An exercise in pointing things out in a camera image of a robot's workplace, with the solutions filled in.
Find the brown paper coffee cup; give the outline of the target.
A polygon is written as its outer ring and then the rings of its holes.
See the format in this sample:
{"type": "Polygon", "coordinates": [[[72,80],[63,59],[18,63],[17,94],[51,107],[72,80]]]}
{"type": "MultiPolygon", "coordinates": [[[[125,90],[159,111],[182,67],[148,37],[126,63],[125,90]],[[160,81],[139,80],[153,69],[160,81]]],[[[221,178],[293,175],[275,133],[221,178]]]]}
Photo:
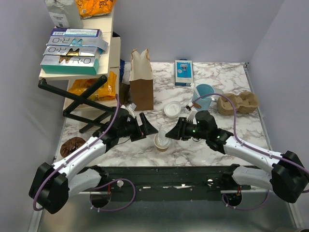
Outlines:
{"type": "Polygon", "coordinates": [[[171,139],[168,138],[167,142],[164,145],[160,145],[158,140],[158,134],[156,134],[154,137],[154,145],[159,152],[165,152],[171,145],[171,139]]]}

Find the brown paper bag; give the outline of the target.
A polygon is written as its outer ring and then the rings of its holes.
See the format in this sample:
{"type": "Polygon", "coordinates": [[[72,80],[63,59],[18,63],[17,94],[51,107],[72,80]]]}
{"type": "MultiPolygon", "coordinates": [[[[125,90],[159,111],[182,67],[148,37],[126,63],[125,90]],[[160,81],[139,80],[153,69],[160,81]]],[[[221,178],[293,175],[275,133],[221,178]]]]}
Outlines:
{"type": "Polygon", "coordinates": [[[154,81],[149,50],[133,50],[130,57],[130,92],[136,111],[154,109],[154,81]]]}

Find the white plastic cup lid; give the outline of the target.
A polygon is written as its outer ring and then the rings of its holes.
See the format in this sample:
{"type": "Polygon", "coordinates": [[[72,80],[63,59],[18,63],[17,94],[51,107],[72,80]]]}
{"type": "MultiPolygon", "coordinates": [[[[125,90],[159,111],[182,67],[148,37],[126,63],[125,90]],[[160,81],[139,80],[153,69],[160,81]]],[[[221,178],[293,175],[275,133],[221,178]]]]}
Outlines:
{"type": "Polygon", "coordinates": [[[160,147],[166,146],[169,143],[169,139],[166,137],[166,132],[164,130],[159,130],[157,134],[157,144],[160,147]]]}

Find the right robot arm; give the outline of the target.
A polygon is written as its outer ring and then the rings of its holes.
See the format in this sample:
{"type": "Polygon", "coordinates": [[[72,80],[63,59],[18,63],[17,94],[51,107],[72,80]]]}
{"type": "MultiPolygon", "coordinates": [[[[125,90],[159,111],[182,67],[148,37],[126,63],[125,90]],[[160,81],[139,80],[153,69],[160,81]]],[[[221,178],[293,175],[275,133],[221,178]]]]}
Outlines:
{"type": "Polygon", "coordinates": [[[247,143],[219,128],[208,111],[197,112],[195,118],[196,122],[193,122],[180,117],[166,137],[183,141],[202,139],[210,149],[254,165],[254,168],[235,165],[222,177],[225,188],[234,189],[238,185],[260,187],[273,191],[288,203],[295,203],[304,193],[309,183],[309,172],[297,154],[291,151],[283,154],[247,143]]]}

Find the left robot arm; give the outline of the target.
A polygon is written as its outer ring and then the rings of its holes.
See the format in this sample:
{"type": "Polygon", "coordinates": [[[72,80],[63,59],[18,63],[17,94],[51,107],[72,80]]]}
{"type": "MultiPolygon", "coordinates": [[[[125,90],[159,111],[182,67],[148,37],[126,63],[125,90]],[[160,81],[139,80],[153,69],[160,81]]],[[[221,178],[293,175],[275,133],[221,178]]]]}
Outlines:
{"type": "Polygon", "coordinates": [[[68,201],[84,190],[101,191],[107,179],[94,167],[88,167],[96,158],[118,145],[120,138],[128,137],[132,142],[156,134],[158,130],[140,113],[141,123],[127,109],[116,109],[109,122],[96,130],[77,150],[53,164],[41,164],[29,190],[35,211],[58,212],[68,201]]]}

